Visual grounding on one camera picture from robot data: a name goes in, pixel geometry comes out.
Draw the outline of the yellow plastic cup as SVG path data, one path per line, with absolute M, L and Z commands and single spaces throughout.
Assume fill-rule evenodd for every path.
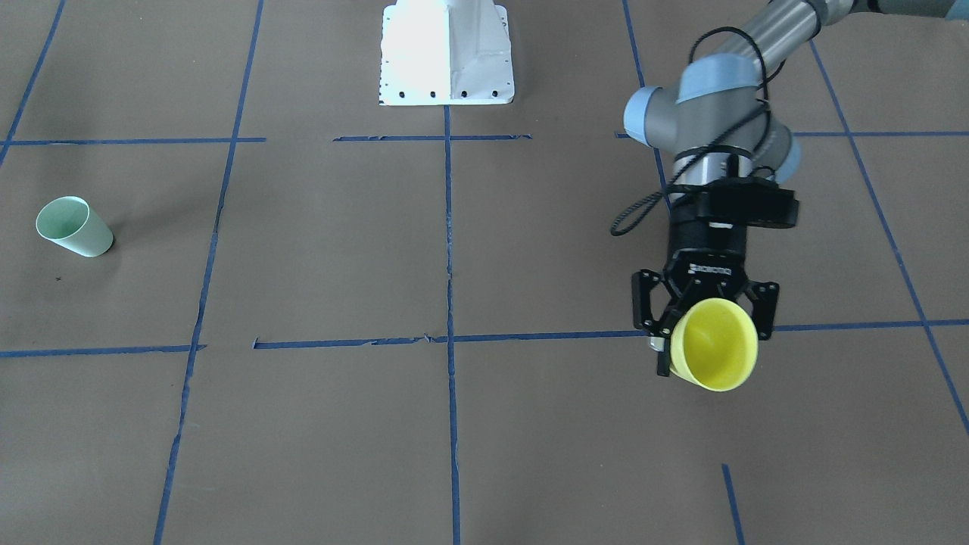
M 758 332 L 744 309 L 727 299 L 705 299 L 683 315 L 669 338 L 669 370 L 710 392 L 730 392 L 753 372 Z

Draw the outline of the green plastic cup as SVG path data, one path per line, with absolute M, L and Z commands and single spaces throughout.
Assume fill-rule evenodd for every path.
M 36 231 L 42 238 L 85 258 L 103 255 L 114 244 L 114 233 L 86 200 L 63 196 L 39 210 Z

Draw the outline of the white pillar with base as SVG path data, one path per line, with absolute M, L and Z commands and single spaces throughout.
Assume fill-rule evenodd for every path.
M 382 14 L 379 104 L 511 104 L 506 8 L 494 1 L 397 1 Z

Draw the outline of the brown cardboard table cover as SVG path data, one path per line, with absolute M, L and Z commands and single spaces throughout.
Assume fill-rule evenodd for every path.
M 515 99 L 378 103 L 384 1 L 2 3 L 4 544 L 965 544 L 967 24 L 790 56 L 734 392 L 629 280 L 643 84 L 761 1 L 508 1 Z M 38 234 L 77 196 L 114 233 Z

